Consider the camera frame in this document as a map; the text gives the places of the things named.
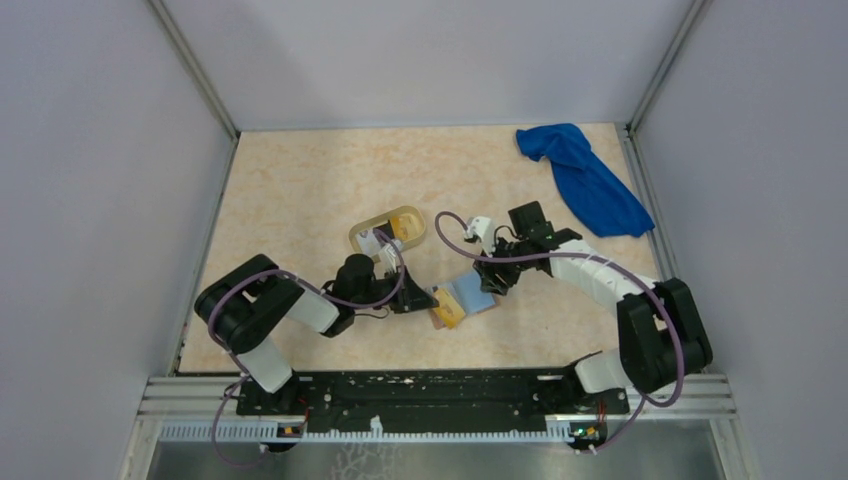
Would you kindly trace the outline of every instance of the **gold tray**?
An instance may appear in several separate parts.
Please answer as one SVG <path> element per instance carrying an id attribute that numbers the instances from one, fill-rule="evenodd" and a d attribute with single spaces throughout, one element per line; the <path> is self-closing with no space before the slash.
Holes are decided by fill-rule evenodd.
<path id="1" fill-rule="evenodd" d="M 421 211 L 415 207 L 404 205 L 354 225 L 347 236 L 350 246 L 353 247 L 353 251 L 368 255 L 369 252 L 363 251 L 357 236 L 361 236 L 364 239 L 369 230 L 386 224 L 391 226 L 395 238 L 402 242 L 401 250 L 409 250 L 421 244 L 424 241 L 424 234 L 427 232 L 427 222 L 424 221 Z M 374 262 L 380 261 L 378 252 L 372 251 L 370 252 L 370 256 Z"/>

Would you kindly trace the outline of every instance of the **white wall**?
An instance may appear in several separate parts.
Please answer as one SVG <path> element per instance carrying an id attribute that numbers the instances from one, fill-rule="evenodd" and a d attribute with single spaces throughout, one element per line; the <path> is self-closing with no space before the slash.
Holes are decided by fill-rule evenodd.
<path id="1" fill-rule="evenodd" d="M 5 1 L 0 65 L 0 477 L 115 478 L 229 141 L 141 1 Z"/>
<path id="2" fill-rule="evenodd" d="M 167 0 L 242 130 L 629 120 L 691 0 Z"/>
<path id="3" fill-rule="evenodd" d="M 763 478 L 845 478 L 848 3 L 715 2 L 639 139 Z"/>

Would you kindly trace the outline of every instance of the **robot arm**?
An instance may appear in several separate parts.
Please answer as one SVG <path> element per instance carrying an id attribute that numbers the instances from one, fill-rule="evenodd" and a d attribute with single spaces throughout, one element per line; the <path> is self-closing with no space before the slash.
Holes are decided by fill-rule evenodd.
<path id="1" fill-rule="evenodd" d="M 294 388 L 283 386 L 297 377 L 269 337 L 284 317 L 332 338 L 353 325 L 355 307 L 351 305 L 382 306 L 378 304 L 388 298 L 384 305 L 395 313 L 438 306 L 415 283 L 408 269 L 399 265 L 398 247 L 387 244 L 380 250 L 385 266 L 382 279 L 376 278 L 371 257 L 354 254 L 347 257 L 336 278 L 323 285 L 323 292 L 296 281 L 294 275 L 279 270 L 271 259 L 259 254 L 206 288 L 198 296 L 194 311 L 207 324 L 214 322 L 210 328 L 213 338 L 217 337 L 216 341 L 232 354 L 239 367 L 266 392 L 293 391 Z M 396 292 L 389 296 L 396 286 Z M 227 295 L 231 295 L 229 300 L 213 318 L 216 305 Z M 346 305 L 333 303 L 327 296 Z"/>
<path id="2" fill-rule="evenodd" d="M 567 228 L 554 231 L 538 202 L 510 210 L 509 217 L 515 241 L 496 237 L 494 222 L 486 217 L 474 217 L 468 222 L 465 240 L 480 242 L 487 257 L 508 259 L 537 255 L 538 258 L 513 263 L 475 261 L 474 268 L 480 273 L 483 290 L 506 295 L 518 282 L 521 272 L 542 270 L 552 278 L 578 286 L 616 317 L 619 348 L 569 366 L 573 368 L 569 371 L 573 374 L 575 396 L 631 385 L 643 393 L 651 393 L 676 379 L 676 357 L 669 332 L 657 329 L 656 307 L 642 288 L 621 272 L 623 269 L 611 268 L 612 261 L 599 255 L 576 232 Z M 582 258 L 544 255 L 550 252 L 580 254 Z M 653 292 L 674 322 L 681 341 L 684 373 L 693 373 L 708 365 L 712 361 L 712 350 L 688 286 L 677 278 L 663 282 L 639 275 L 636 278 L 653 286 Z"/>

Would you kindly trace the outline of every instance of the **metal base plate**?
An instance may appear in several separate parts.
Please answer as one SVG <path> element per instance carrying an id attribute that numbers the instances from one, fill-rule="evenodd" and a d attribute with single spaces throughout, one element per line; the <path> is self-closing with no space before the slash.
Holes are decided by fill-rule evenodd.
<path id="1" fill-rule="evenodd" d="M 379 417 L 385 433 L 544 432 L 545 416 L 630 411 L 624 390 L 581 404 L 562 394 L 562 369 L 391 370 L 298 372 L 294 398 L 309 406 L 309 432 L 370 432 Z M 244 416 L 303 414 L 278 406 L 254 382 L 238 395 Z"/>

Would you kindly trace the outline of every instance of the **blue cloth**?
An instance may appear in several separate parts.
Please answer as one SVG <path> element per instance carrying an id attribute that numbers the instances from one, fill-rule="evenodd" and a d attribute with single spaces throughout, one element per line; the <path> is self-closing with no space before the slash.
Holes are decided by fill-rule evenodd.
<path id="1" fill-rule="evenodd" d="M 645 207 L 592 153 L 583 132 L 571 123 L 518 130 L 521 153 L 538 162 L 548 157 L 562 199 L 599 237 L 639 237 L 654 228 Z"/>

